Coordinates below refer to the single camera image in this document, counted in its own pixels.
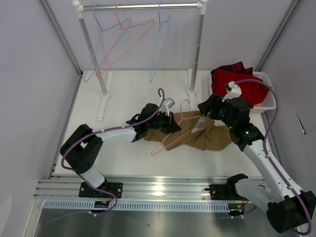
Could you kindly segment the metal clothes rack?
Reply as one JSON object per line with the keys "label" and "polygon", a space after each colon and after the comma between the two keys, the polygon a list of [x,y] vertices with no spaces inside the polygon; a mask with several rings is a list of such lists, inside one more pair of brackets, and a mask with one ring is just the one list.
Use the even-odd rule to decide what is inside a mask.
{"label": "metal clothes rack", "polygon": [[188,80],[189,80],[189,88],[188,88],[188,97],[189,101],[194,101],[194,97],[196,94],[195,84],[196,84],[196,76],[197,76],[197,68],[198,68],[198,58],[200,52],[200,44],[201,44],[201,36],[203,30],[203,22],[204,22],[204,15],[206,13],[206,5],[207,1],[197,1],[195,3],[166,3],[166,4],[130,4],[130,5],[95,5],[95,6],[84,6],[78,0],[72,1],[72,5],[75,8],[80,27],[87,44],[87,48],[91,57],[91,65],[94,67],[93,73],[98,78],[100,87],[101,87],[101,104],[97,116],[97,121],[103,121],[104,115],[106,111],[107,101],[110,96],[110,89],[112,85],[113,73],[109,72],[107,79],[103,80],[101,71],[102,64],[99,64],[96,58],[96,50],[97,48],[93,47],[87,26],[85,24],[85,20],[83,17],[84,12],[88,11],[107,11],[107,10],[150,10],[150,9],[178,9],[178,8],[197,8],[199,10],[199,23],[198,23],[198,34],[197,34],[197,44],[196,44],[196,51],[194,57],[194,64],[191,69],[188,69]]}

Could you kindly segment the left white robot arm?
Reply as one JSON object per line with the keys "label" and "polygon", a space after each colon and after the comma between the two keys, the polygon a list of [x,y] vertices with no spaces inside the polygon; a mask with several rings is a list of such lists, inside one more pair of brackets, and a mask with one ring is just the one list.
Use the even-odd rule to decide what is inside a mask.
{"label": "left white robot arm", "polygon": [[147,104],[139,114],[122,126],[93,130],[87,124],[80,125],[62,145],[60,155],[63,161],[90,187],[95,197],[103,197],[108,181],[95,165],[95,160],[103,147],[132,143],[143,139],[148,131],[160,130],[165,134],[175,133],[181,127],[172,112],[163,112],[156,104]]}

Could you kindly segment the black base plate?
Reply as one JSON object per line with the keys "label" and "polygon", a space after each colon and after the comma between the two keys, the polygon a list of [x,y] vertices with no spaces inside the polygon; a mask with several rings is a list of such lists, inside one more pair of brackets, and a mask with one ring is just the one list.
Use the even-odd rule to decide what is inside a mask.
{"label": "black base plate", "polygon": [[[117,198],[121,198],[123,191],[123,183],[105,183],[98,189],[114,194]],[[111,195],[96,191],[82,182],[79,189],[80,198],[112,198]]]}
{"label": "black base plate", "polygon": [[243,200],[236,189],[228,184],[211,184],[204,190],[209,192],[211,200]]}

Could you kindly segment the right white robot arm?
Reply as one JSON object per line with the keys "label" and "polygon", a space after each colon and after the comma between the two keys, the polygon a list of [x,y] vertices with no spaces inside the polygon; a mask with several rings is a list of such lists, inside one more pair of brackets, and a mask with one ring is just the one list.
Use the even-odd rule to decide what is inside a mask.
{"label": "right white robot arm", "polygon": [[253,162],[269,187],[265,190],[244,177],[228,184],[226,195],[231,199],[241,196],[251,201],[265,212],[270,225],[278,233],[294,231],[308,224],[303,234],[309,235],[316,197],[311,191],[304,192],[268,151],[263,134],[250,122],[248,101],[238,97],[223,100],[221,96],[212,94],[197,107],[203,117],[220,120],[228,127],[233,143]]}

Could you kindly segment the tan brown skirt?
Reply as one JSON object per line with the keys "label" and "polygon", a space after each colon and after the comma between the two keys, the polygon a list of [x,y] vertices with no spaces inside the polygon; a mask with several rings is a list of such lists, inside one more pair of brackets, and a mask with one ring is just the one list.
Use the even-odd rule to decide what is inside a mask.
{"label": "tan brown skirt", "polygon": [[[183,112],[183,117],[185,118],[195,116],[200,116],[200,112]],[[181,118],[180,113],[175,113],[174,118],[176,122],[179,122]],[[170,136],[164,141],[164,145],[168,145],[174,139],[191,130],[198,122],[198,120],[198,118],[194,118],[182,121],[180,124],[181,131],[171,133]],[[202,130],[190,132],[188,135],[184,136],[178,142],[167,148],[167,150],[170,151],[181,145],[186,145],[202,151],[221,151],[232,143],[228,127],[216,126],[215,121],[210,118],[206,118],[206,121],[202,124],[202,126]],[[161,143],[166,136],[167,134],[163,133],[160,130],[150,130],[148,131],[144,140]]]}

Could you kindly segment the red folded garment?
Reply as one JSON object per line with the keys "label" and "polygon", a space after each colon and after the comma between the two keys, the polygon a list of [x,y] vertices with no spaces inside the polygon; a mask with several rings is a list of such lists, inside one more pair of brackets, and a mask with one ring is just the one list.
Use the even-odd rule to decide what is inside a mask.
{"label": "red folded garment", "polygon": [[[245,68],[241,61],[220,66],[211,71],[211,88],[214,94],[225,96],[227,94],[226,85],[231,81],[241,81],[244,79],[261,79],[253,75],[253,68]],[[243,82],[239,84],[241,88],[241,98],[246,99],[251,106],[263,106],[263,101],[269,90],[257,82]]]}

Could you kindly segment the white plastic basket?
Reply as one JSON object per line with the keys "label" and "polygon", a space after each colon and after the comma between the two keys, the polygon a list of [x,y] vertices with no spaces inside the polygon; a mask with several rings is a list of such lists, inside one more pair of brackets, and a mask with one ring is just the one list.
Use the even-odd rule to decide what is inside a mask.
{"label": "white plastic basket", "polygon": [[[269,87],[273,87],[272,82],[266,73],[253,71],[252,75],[261,79]],[[273,94],[269,91],[267,96],[263,100],[263,102],[259,104],[259,106],[253,106],[253,108],[250,110],[250,113],[261,114],[267,110],[274,110],[275,108],[276,108],[276,100]]]}

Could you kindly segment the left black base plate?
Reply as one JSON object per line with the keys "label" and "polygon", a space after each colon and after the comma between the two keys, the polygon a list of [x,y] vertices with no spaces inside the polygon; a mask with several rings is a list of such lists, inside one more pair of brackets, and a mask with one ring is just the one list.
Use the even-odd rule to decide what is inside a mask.
{"label": "left black base plate", "polygon": [[[114,194],[117,198],[121,198],[123,191],[123,183],[105,183],[98,189]],[[82,182],[79,189],[80,198],[112,198],[111,195],[96,191]]]}

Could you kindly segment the aluminium mounting rail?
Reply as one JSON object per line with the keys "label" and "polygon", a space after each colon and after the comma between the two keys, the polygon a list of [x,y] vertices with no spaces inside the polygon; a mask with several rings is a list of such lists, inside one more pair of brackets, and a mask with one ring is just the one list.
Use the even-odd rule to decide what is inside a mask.
{"label": "aluminium mounting rail", "polygon": [[[225,184],[227,177],[108,176],[109,182],[123,183],[121,201],[201,202],[210,199],[205,189]],[[40,179],[34,199],[79,199],[81,179],[76,175],[53,175]]]}

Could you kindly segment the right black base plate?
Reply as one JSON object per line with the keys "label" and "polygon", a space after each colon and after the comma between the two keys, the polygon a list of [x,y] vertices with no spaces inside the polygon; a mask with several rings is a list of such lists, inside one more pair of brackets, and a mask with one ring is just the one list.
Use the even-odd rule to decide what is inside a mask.
{"label": "right black base plate", "polygon": [[211,184],[204,190],[209,192],[211,200],[243,200],[236,189],[228,184]]}

